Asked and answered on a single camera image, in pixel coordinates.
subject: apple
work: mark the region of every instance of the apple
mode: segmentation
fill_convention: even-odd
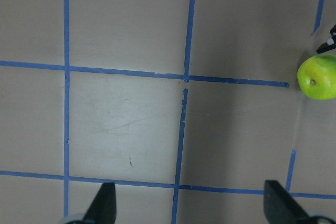
[[[336,98],[336,55],[315,55],[297,73],[300,89],[309,98]]]

